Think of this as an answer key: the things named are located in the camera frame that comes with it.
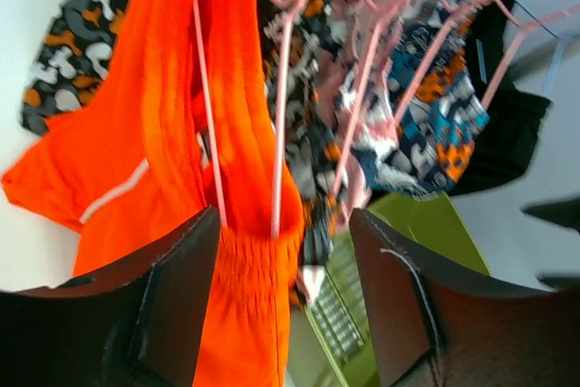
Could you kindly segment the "pink hanger of orange shorts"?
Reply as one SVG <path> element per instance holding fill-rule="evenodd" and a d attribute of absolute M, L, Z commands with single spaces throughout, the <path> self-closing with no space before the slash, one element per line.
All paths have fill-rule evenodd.
<path fill-rule="evenodd" d="M 273 4 L 277 4 L 280 8 L 285 8 L 283 0 L 270 0 Z M 298 9 L 293 9 L 286 16 L 283 26 L 283 38 L 280 48 L 279 73 L 276 91 L 276 118 L 275 118 L 275 157 L 272 176 L 272 204 L 271 204 L 271 237 L 278 237 L 280 233 L 281 222 L 281 200 L 282 200 L 282 173 L 284 166 L 285 153 L 285 102 L 286 102 L 286 81 L 287 81 L 287 67 L 289 60 L 290 39 L 294 28 L 294 20 Z M 215 131 L 215 123 L 213 112 L 211 108 L 211 97 L 208 84 L 208 69 L 206 63 L 206 56 L 203 47 L 203 33 L 201 30 L 201 20 L 198 0 L 193 0 L 193 17 L 196 43 L 198 47 L 198 62 L 200 68 L 200 75 L 202 81 L 202 90 L 205 103 L 205 113 L 208 125 L 208 139 L 210 148 L 210 158 L 212 161 L 212 169 L 214 172 L 214 180 L 217 192 L 217 203 L 219 217 L 223 224 L 227 224 L 227 213 L 224 200 L 224 192 L 222 186 L 222 176 L 218 163 L 218 145 Z"/>

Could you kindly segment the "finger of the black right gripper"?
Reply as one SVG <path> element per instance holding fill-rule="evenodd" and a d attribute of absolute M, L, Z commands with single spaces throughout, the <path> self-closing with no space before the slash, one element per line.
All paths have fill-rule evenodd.
<path fill-rule="evenodd" d="M 579 230 L 579 197 L 525 206 L 522 212 L 560 227 Z"/>

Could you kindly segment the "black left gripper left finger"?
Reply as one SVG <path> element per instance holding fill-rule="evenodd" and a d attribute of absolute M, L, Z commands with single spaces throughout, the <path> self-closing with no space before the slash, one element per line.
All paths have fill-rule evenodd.
<path fill-rule="evenodd" d="M 190 386 L 220 220 L 165 237 L 55 288 L 1 295 L 4 386 Z"/>

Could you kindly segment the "bright orange shorts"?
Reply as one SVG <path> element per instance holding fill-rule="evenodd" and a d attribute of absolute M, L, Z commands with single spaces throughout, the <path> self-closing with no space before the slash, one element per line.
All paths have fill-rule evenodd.
<path fill-rule="evenodd" d="M 227 224 L 201 338 L 197 386 L 280 386 L 289 292 L 304 237 L 302 201 L 282 173 L 271 237 L 276 136 L 256 0 L 198 0 Z M 109 72 L 87 106 L 2 177 L 7 199 L 80 233 L 83 275 L 218 205 L 193 0 L 130 0 Z"/>

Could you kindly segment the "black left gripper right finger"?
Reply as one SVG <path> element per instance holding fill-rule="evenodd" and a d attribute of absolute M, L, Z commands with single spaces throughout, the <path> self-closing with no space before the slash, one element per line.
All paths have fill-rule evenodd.
<path fill-rule="evenodd" d="M 515 285 L 422 247 L 374 214 L 350 219 L 355 245 L 399 248 L 419 273 L 440 337 L 436 354 L 395 386 L 576 386 L 579 291 Z"/>

